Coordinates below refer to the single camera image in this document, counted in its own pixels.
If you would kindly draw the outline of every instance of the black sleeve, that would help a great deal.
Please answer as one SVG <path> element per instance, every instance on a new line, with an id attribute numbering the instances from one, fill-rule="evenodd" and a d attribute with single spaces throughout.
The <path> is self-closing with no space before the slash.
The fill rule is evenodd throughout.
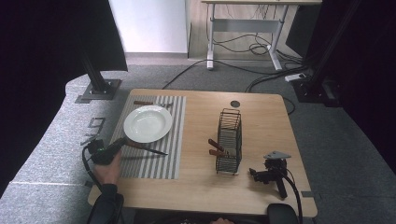
<path id="1" fill-rule="evenodd" d="M 88 223 L 110 223 L 116 210 L 117 185 L 102 185 L 102 195 L 96 200 Z"/>

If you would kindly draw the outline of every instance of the human hand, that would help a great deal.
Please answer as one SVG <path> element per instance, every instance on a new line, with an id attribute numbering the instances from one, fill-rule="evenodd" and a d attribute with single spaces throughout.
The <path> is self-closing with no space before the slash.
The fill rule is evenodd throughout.
<path id="1" fill-rule="evenodd" d="M 211 221 L 210 224 L 233 224 L 233 222 L 228 219 L 222 219 L 222 217 L 219 217 L 217 221 Z"/>
<path id="2" fill-rule="evenodd" d="M 120 159 L 121 150 L 117 152 L 109 165 L 95 164 L 94 174 L 101 184 L 117 185 L 117 180 L 120 177 Z"/>

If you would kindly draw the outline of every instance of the desk leg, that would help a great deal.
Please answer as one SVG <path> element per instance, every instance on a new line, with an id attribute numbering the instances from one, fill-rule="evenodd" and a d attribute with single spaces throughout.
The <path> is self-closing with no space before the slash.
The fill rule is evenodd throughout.
<path id="1" fill-rule="evenodd" d="M 207 46 L 207 70 L 213 69 L 213 56 L 215 45 L 213 44 L 213 23 L 215 21 L 215 4 L 210 4 L 212 7 L 212 16 L 210 17 L 210 32 L 209 32 L 209 44 Z"/>
<path id="2" fill-rule="evenodd" d="M 276 70 L 282 70 L 282 66 L 280 65 L 279 59 L 276 56 L 276 45 L 280 37 L 280 32 L 282 31 L 283 23 L 285 23 L 285 18 L 286 18 L 286 14 L 288 13 L 288 8 L 289 8 L 288 5 L 283 6 L 282 17 L 280 18 L 279 24 L 276 28 L 276 32 L 274 33 L 274 39 L 271 45 L 268 45 L 267 47 Z"/>

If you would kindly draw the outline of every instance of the power strip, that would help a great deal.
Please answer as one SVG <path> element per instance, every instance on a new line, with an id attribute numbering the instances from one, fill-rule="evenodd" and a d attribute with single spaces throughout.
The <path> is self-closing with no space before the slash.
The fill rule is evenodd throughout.
<path id="1" fill-rule="evenodd" d="M 299 74 L 295 74 L 295 75 L 286 76 L 285 81 L 290 82 L 290 81 L 305 78 L 305 77 L 306 77 L 306 75 L 304 73 L 299 73 Z"/>

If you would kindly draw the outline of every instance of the white plate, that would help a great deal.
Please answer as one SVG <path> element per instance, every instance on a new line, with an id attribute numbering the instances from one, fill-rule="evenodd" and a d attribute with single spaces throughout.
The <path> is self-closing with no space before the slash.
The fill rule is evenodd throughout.
<path id="1" fill-rule="evenodd" d="M 168 110 L 157 105 L 145 105 L 132 111 L 124 121 L 125 134 L 138 143 L 149 143 L 164 137 L 172 127 Z"/>

